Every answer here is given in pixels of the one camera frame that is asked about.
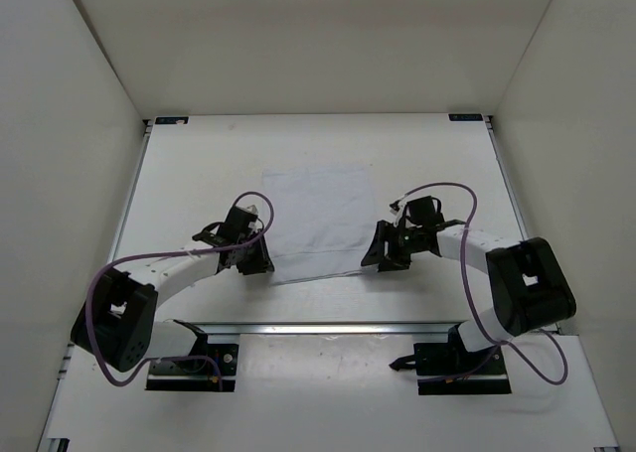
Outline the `white skirt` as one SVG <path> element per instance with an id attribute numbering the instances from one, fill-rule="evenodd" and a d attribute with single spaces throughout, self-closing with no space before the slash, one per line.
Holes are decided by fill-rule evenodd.
<path id="1" fill-rule="evenodd" d="M 273 285 L 362 272 L 377 223 L 366 167 L 265 171 L 262 185 L 274 206 L 274 221 L 265 235 Z"/>

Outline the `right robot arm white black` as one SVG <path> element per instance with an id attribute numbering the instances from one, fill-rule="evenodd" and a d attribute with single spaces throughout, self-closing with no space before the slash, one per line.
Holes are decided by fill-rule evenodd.
<path id="1" fill-rule="evenodd" d="M 464 260 L 488 276 L 493 306 L 454 327 L 457 341 L 445 349 L 454 371 L 468 373 L 480 363 L 481 351 L 574 316 L 574 296 L 545 239 L 510 240 L 466 229 L 460 220 L 446 220 L 433 196 L 391 208 L 396 219 L 377 222 L 363 267 L 407 270 L 414 254 L 429 252 Z"/>

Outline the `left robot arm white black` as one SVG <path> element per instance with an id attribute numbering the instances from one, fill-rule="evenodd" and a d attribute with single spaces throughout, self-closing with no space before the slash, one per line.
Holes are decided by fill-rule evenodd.
<path id="1" fill-rule="evenodd" d="M 92 328 L 81 309 L 72 343 L 90 353 L 89 337 L 95 336 L 102 361 L 120 373 L 148 358 L 174 358 L 187 371 L 201 368 L 208 357 L 203 330 L 183 320 L 159 322 L 156 310 L 186 288 L 233 267 L 243 275 L 272 272 L 263 230 L 255 206 L 233 206 L 223 222 L 194 234 L 183 255 L 145 258 L 129 270 L 109 267 L 96 277 L 84 302 Z"/>

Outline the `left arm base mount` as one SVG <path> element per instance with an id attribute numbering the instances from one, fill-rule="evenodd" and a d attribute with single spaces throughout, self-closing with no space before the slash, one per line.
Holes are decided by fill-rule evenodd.
<path id="1" fill-rule="evenodd" d="M 149 391 L 233 392 L 239 365 L 239 337 L 213 334 L 197 325 L 156 323 L 146 356 Z"/>

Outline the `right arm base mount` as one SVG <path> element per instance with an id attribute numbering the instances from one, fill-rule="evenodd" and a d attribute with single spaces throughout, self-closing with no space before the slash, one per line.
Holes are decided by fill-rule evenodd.
<path id="1" fill-rule="evenodd" d="M 449 329 L 445 343 L 419 342 L 413 353 L 389 364 L 395 372 L 415 371 L 419 395 L 505 395 L 512 392 L 501 348 L 469 352 L 459 326 Z"/>

